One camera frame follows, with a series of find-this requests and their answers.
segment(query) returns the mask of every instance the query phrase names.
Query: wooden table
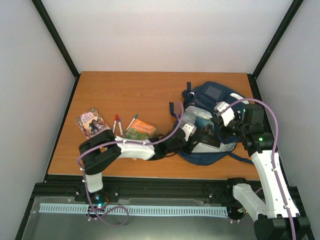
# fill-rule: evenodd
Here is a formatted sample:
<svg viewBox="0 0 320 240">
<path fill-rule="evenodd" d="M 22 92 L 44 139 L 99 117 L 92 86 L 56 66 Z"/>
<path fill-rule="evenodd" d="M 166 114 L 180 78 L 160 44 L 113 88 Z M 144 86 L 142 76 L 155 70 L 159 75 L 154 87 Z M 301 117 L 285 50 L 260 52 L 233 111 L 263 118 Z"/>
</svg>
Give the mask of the wooden table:
<svg viewBox="0 0 320 240">
<path fill-rule="evenodd" d="M 169 102 L 183 100 L 181 92 L 186 89 L 188 81 L 192 87 L 207 81 L 218 82 L 252 97 L 245 73 L 82 72 L 48 174 L 81 174 L 76 159 L 79 156 L 78 147 L 86 138 L 74 119 L 88 109 L 95 107 L 111 128 L 115 114 L 121 117 L 124 129 L 134 115 L 139 114 L 138 118 L 154 125 L 158 134 L 166 134 L 175 122 L 169 113 Z M 248 157 L 240 143 L 234 153 Z M 103 171 L 103 175 L 184 179 L 244 177 L 259 180 L 253 165 L 228 156 L 209 166 L 193 165 L 178 155 L 157 161 L 120 158 Z"/>
</svg>

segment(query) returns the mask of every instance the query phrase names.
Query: book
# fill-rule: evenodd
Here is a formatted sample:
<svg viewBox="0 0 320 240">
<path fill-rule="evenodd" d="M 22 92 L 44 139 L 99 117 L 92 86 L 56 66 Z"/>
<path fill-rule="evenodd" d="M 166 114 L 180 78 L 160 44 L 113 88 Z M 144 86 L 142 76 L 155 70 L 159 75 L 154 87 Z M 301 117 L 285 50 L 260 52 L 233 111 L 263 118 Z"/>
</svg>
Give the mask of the book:
<svg viewBox="0 0 320 240">
<path fill-rule="evenodd" d="M 86 139 L 92 138 L 103 130 L 110 129 L 95 107 L 78 116 L 75 122 Z"/>
<path fill-rule="evenodd" d="M 196 117 L 195 119 L 196 130 L 193 134 L 195 142 L 220 148 L 220 141 L 215 135 L 214 123 L 210 119 Z"/>
<path fill-rule="evenodd" d="M 156 128 L 148 123 L 136 119 L 124 134 L 125 139 L 145 140 L 152 138 Z"/>
</svg>

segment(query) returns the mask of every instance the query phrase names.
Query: orange book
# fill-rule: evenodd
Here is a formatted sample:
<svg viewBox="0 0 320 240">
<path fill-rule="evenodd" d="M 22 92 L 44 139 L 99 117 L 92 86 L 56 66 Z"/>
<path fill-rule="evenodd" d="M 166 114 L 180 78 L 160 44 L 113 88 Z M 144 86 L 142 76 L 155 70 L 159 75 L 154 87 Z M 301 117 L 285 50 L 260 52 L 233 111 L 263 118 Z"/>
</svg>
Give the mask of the orange book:
<svg viewBox="0 0 320 240">
<path fill-rule="evenodd" d="M 136 119 L 124 134 L 125 139 L 145 140 L 152 138 L 156 128 L 148 123 Z"/>
</svg>

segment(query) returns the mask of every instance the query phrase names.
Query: marker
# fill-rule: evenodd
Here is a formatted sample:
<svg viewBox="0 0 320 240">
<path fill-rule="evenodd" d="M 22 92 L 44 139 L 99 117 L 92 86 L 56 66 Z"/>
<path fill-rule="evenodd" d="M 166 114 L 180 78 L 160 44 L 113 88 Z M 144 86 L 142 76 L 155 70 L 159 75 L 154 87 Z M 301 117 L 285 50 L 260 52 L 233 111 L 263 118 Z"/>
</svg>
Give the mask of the marker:
<svg viewBox="0 0 320 240">
<path fill-rule="evenodd" d="M 134 123 L 134 121 L 137 119 L 137 117 L 138 117 L 138 114 L 136 114 L 135 116 L 134 116 L 134 118 L 132 119 L 132 121 L 130 122 L 130 124 L 129 124 L 129 126 L 126 128 L 126 131 L 130 128 L 130 126 Z"/>
<path fill-rule="evenodd" d="M 119 123 L 120 135 L 123 136 L 124 135 L 124 131 L 122 130 L 120 117 L 118 117 L 118 123 Z"/>
<path fill-rule="evenodd" d="M 113 129 L 112 129 L 112 132 L 113 132 L 113 133 L 115 133 L 115 130 L 116 130 L 117 120 L 118 120 L 118 114 L 116 114 L 116 115 L 114 116 L 114 124 L 113 124 Z"/>
</svg>

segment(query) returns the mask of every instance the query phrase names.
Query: backpack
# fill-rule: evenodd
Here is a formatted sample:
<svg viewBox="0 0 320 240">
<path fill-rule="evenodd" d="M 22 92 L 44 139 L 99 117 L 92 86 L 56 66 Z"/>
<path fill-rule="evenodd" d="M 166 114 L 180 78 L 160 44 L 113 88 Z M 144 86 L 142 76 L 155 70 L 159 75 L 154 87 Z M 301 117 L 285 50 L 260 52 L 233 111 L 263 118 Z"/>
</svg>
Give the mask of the backpack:
<svg viewBox="0 0 320 240">
<path fill-rule="evenodd" d="M 187 88 L 182 92 L 182 96 L 184 98 L 182 125 L 191 123 L 197 127 L 189 141 L 187 147 L 189 150 L 186 148 L 178 152 L 183 159 L 195 165 L 207 166 L 225 156 L 230 156 L 238 161 L 253 164 L 249 159 L 232 153 L 240 139 L 236 136 L 222 138 L 218 126 L 211 121 L 215 116 L 214 108 L 219 102 L 224 101 L 231 104 L 236 100 L 243 99 L 241 94 L 217 82 L 208 81 L 193 89 L 191 89 L 191 82 L 187 82 Z M 249 104 L 249 102 L 240 102 L 232 107 L 232 110 L 238 113 L 239 118 L 243 114 L 245 104 Z M 173 102 L 169 103 L 169 109 L 170 114 L 176 118 Z"/>
</svg>

